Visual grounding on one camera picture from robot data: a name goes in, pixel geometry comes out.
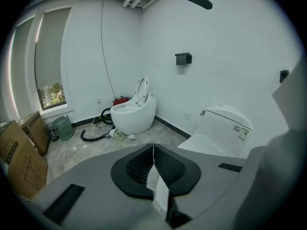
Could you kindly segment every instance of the window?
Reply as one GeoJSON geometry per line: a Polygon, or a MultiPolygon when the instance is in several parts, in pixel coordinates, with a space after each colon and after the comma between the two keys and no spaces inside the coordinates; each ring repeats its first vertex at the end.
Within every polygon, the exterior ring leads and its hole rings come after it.
{"type": "Polygon", "coordinates": [[[25,117],[32,112],[25,82],[25,50],[33,19],[16,28],[10,58],[10,80],[13,100],[19,117],[25,117]]]}
{"type": "Polygon", "coordinates": [[[66,103],[61,82],[46,86],[38,91],[38,97],[43,109],[48,109],[66,103]]]}
{"type": "Polygon", "coordinates": [[[35,79],[43,110],[66,104],[62,87],[60,55],[63,32],[70,9],[44,14],[35,48],[35,79]]]}

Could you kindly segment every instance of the label sticker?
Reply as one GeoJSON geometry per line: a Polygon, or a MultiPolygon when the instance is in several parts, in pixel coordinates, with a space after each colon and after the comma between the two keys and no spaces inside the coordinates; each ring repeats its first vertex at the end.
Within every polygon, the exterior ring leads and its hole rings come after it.
{"type": "Polygon", "coordinates": [[[247,129],[244,129],[244,128],[242,128],[241,129],[241,133],[240,133],[240,135],[238,136],[241,140],[245,140],[246,139],[246,137],[248,136],[248,130],[247,129]]]}

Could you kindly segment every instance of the toilet paper holder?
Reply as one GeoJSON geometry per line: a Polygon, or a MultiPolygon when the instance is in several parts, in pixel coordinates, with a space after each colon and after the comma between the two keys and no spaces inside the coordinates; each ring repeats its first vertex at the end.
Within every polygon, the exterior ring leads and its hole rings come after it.
{"type": "Polygon", "coordinates": [[[176,65],[186,65],[192,63],[192,55],[190,53],[175,54],[176,65]]]}

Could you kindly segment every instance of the electrical outlet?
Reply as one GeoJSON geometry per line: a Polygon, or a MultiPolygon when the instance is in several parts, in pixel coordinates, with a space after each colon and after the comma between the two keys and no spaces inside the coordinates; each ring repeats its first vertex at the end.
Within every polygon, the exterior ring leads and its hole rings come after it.
{"type": "Polygon", "coordinates": [[[190,113],[184,113],[184,116],[183,116],[185,119],[187,120],[191,120],[191,114],[190,113]]]}

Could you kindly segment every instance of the toilet seat lid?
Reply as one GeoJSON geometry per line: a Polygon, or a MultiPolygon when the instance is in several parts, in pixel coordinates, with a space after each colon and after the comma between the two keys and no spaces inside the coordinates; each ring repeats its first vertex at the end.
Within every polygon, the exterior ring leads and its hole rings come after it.
{"type": "Polygon", "coordinates": [[[140,106],[144,105],[144,103],[146,102],[148,85],[149,81],[147,76],[142,76],[141,79],[138,81],[138,84],[136,85],[134,98],[140,106]]]}

